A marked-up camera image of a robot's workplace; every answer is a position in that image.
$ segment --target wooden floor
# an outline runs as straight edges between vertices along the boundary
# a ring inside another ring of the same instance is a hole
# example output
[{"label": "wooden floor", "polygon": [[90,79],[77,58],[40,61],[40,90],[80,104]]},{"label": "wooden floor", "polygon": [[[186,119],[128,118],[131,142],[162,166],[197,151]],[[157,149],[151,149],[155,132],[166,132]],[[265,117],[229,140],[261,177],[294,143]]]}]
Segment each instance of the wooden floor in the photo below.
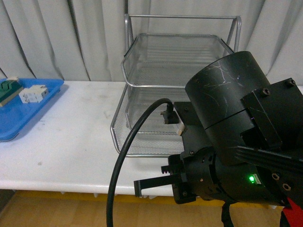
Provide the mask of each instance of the wooden floor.
[{"label": "wooden floor", "polygon": [[[79,194],[17,193],[0,214],[0,227],[105,227],[106,195]],[[115,227],[223,227],[220,203],[177,205],[169,197],[116,200]],[[278,227],[280,212],[260,205],[231,207],[235,227]]]}]

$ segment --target metal desk organizer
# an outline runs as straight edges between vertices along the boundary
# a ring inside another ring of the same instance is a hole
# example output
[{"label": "metal desk organizer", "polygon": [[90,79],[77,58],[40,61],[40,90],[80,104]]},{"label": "metal desk organizer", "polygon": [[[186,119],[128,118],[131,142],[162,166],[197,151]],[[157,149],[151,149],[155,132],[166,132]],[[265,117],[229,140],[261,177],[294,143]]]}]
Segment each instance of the metal desk organizer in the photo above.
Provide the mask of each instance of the metal desk organizer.
[{"label": "metal desk organizer", "polygon": [[[225,43],[215,35],[139,34],[134,40],[132,17],[232,20]],[[235,27],[234,50],[229,47]],[[133,125],[154,101],[167,97],[172,102],[189,101],[186,83],[212,62],[238,50],[240,17],[160,16],[125,14],[125,46],[121,63],[126,81],[111,124],[115,148],[120,152]],[[168,157],[183,149],[182,138],[172,125],[163,124],[160,106],[146,120],[134,139],[128,157]]]}]

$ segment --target black strap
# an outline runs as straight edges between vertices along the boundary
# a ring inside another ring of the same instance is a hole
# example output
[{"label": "black strap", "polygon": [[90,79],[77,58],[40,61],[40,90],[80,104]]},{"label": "black strap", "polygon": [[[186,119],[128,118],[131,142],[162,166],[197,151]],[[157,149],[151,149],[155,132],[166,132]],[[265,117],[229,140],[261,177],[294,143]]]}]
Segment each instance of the black strap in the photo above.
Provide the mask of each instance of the black strap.
[{"label": "black strap", "polygon": [[230,203],[226,202],[223,206],[222,206],[222,215],[221,215],[221,221],[224,224],[224,227],[234,227],[233,223],[232,223],[232,219],[231,219],[231,215],[229,213],[229,207],[230,207]]},{"label": "black strap", "polygon": [[284,212],[281,212],[280,227],[290,227]]}]

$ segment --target mesh basket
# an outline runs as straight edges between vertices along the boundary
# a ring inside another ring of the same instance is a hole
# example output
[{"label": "mesh basket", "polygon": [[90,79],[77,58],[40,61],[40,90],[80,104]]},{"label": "mesh basket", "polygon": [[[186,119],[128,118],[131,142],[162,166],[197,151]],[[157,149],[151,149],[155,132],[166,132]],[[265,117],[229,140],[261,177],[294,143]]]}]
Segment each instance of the mesh basket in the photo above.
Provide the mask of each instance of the mesh basket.
[{"label": "mesh basket", "polygon": [[[163,97],[171,99],[172,102],[189,101],[185,90],[180,88],[167,90],[125,86],[111,125],[112,137],[118,152],[143,112],[155,100]],[[163,123],[164,119],[160,113],[164,110],[166,105],[161,105],[147,118],[128,151],[128,157],[167,157],[184,150],[182,138],[176,134],[173,125]]]},{"label": "mesh basket", "polygon": [[179,87],[205,66],[233,53],[215,35],[140,34],[122,62],[132,87]]},{"label": "mesh basket", "polygon": [[[184,90],[187,82],[202,68],[230,53],[233,51],[215,35],[140,34],[122,62],[128,85],[111,125],[117,151],[153,102],[160,98],[188,102]],[[160,112],[165,109],[166,105],[162,105],[148,117],[128,157],[167,157],[184,150],[173,125],[163,123]]]}]

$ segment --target bolt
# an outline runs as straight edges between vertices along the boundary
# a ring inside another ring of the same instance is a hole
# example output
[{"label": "bolt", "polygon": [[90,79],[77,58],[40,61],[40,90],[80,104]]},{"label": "bolt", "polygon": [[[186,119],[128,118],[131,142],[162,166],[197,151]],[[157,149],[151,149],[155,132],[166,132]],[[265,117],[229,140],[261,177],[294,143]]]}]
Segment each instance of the bolt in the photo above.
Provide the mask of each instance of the bolt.
[{"label": "bolt", "polygon": [[295,86],[295,81],[293,79],[288,79],[285,83],[288,87]]},{"label": "bolt", "polygon": [[262,97],[266,97],[266,96],[269,96],[270,95],[270,91],[268,88],[263,88],[261,91],[260,91],[260,94]]},{"label": "bolt", "polygon": [[285,191],[290,191],[291,190],[291,187],[288,184],[286,184],[286,183],[284,183],[282,185],[282,187],[284,188]]},{"label": "bolt", "polygon": [[280,175],[279,174],[272,174],[271,175],[276,181],[278,181],[280,179]]}]

